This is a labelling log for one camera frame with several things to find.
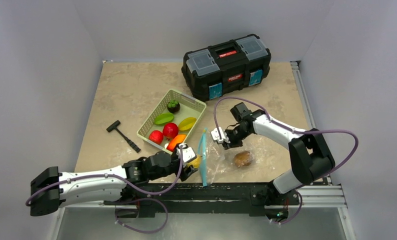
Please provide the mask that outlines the yellow fake lemon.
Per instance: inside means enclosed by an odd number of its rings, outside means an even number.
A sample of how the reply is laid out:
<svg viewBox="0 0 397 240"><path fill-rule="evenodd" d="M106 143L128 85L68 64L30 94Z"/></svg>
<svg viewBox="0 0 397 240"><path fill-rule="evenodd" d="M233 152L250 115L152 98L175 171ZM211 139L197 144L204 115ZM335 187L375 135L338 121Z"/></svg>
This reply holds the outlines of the yellow fake lemon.
<svg viewBox="0 0 397 240"><path fill-rule="evenodd" d="M196 159L192 160L189 165L193 166L195 169L199 169L202 162L202 156L198 155Z"/></svg>

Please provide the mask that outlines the red fake apple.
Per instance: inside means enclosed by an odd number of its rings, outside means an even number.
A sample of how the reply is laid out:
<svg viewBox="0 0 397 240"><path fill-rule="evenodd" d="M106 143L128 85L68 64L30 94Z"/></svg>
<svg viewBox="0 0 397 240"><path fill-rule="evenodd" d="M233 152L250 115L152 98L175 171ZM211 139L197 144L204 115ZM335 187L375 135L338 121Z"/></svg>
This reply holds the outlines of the red fake apple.
<svg viewBox="0 0 397 240"><path fill-rule="evenodd" d="M179 134L179 128L175 123L169 122L163 127L162 134L168 139L173 139Z"/></svg>

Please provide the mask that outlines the clear zip bag blue seal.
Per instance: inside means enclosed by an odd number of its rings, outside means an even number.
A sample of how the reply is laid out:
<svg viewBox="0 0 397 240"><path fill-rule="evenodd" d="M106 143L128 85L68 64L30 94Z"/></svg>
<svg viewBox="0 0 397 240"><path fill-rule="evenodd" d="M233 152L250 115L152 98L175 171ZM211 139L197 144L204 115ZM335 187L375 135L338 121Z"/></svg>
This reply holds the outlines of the clear zip bag blue seal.
<svg viewBox="0 0 397 240"><path fill-rule="evenodd" d="M252 183L262 182L263 167L261 157L265 150L252 142L246 141L242 147L225 150L211 137L211 132L204 129L197 147L202 157L199 174L202 186L207 187L215 183ZM236 167L233 159L240 152L249 151L253 162L249 166Z"/></svg>

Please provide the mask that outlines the yellow fake fruit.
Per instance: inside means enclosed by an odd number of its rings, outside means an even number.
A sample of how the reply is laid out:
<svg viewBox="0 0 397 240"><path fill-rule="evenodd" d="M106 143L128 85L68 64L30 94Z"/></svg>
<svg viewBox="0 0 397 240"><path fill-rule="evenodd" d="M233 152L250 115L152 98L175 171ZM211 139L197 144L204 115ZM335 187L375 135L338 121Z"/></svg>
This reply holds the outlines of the yellow fake fruit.
<svg viewBox="0 0 397 240"><path fill-rule="evenodd" d="M179 131L181 131L181 132L189 131L194 126L196 121L197 121L197 119L195 117L185 118L178 124Z"/></svg>

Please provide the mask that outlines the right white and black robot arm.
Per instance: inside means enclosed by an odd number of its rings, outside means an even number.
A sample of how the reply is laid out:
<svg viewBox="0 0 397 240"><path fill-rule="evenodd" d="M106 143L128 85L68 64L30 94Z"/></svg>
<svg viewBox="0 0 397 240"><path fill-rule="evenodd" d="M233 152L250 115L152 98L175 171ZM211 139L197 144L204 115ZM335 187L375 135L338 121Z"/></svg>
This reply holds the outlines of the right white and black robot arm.
<svg viewBox="0 0 397 240"><path fill-rule="evenodd" d="M264 110L251 111L241 102L230 110L236 120L235 128L214 129L212 138L224 149L237 148L251 134L266 137L289 152L291 168L271 181L268 199L275 204L287 197L287 192L323 177L335 167L335 161L322 134L317 129L306 132L293 129L269 116Z"/></svg>

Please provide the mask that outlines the red fake strawberry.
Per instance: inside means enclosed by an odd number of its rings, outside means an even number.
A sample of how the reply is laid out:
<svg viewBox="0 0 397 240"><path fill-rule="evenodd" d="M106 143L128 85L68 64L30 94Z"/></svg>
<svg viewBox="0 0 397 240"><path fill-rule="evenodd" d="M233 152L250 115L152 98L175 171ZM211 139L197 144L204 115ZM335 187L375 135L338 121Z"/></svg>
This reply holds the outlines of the red fake strawberry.
<svg viewBox="0 0 397 240"><path fill-rule="evenodd" d="M153 130L149 134L148 139L151 142L153 142L153 143L155 143L157 145L160 145L163 142L163 140L164 140L164 135L163 135L163 133L160 130Z"/></svg>

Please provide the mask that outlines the red yellow fake peach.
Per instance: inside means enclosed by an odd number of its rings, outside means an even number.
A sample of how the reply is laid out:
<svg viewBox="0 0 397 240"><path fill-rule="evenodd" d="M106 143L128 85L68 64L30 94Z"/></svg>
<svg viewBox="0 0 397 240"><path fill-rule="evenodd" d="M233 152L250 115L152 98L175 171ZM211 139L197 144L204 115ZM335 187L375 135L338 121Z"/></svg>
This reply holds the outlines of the red yellow fake peach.
<svg viewBox="0 0 397 240"><path fill-rule="evenodd" d="M166 149L173 152L175 147L178 144L181 144L184 142L185 138L187 137L186 134L178 134L176 135L166 146Z"/></svg>

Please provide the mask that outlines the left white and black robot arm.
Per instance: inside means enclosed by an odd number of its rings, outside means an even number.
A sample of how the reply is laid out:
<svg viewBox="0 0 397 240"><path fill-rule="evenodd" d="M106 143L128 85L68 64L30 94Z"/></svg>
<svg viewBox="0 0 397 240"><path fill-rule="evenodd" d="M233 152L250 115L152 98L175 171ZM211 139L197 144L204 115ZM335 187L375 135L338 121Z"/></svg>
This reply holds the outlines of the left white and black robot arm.
<svg viewBox="0 0 397 240"><path fill-rule="evenodd" d="M30 182L25 205L32 217L56 212L59 208L94 201L120 201L131 204L136 192L153 195L144 186L150 181L174 174L185 181L198 171L202 158L191 147L172 154L159 151L123 165L90 172L63 172L57 166L46 168Z"/></svg>

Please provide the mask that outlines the green fake fruit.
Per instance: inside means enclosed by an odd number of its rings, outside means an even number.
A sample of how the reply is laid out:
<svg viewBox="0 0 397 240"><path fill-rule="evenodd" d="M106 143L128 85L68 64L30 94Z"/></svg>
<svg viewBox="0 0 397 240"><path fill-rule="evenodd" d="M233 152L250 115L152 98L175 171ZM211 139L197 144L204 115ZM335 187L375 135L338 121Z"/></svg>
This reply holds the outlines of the green fake fruit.
<svg viewBox="0 0 397 240"><path fill-rule="evenodd" d="M175 116L173 113L165 112L161 113L154 118L153 123L157 126L164 126L167 123L171 123L174 120Z"/></svg>

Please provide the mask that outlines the brown fake potato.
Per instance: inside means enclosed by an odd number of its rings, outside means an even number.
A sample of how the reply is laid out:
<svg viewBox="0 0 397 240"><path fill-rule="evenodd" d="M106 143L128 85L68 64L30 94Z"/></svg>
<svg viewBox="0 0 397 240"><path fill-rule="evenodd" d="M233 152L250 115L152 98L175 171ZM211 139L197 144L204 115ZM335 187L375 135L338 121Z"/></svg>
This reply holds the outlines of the brown fake potato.
<svg viewBox="0 0 397 240"><path fill-rule="evenodd" d="M233 158L233 163L237 168L247 167L253 162L254 158L250 151L237 153Z"/></svg>

